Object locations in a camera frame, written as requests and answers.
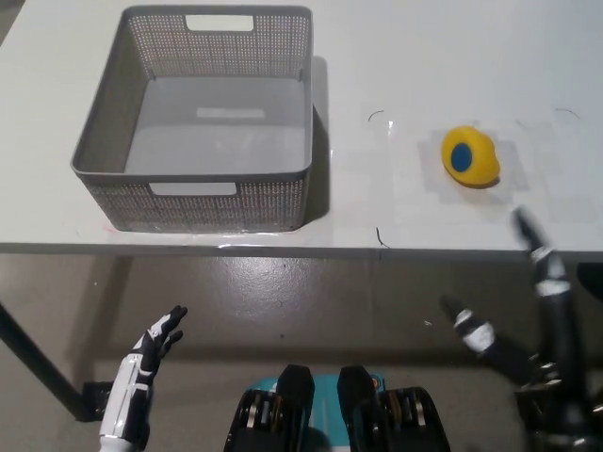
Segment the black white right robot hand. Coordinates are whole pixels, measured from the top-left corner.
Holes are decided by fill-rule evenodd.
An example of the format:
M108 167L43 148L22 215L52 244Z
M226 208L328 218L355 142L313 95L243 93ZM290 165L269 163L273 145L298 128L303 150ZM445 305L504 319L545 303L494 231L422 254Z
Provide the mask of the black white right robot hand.
M450 296L440 305L465 347L514 384L514 400L535 451L599 451L602 414L587 386L587 367L572 284L561 256L530 213L513 225L533 268L540 346L529 352Z

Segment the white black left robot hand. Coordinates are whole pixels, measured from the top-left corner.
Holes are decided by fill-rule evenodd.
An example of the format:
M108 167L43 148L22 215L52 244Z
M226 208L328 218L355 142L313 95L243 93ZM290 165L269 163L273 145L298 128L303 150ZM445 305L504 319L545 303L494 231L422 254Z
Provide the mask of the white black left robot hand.
M150 436L154 380L163 358L183 337L187 308L175 306L145 330L122 359L99 430L101 452L142 451Z

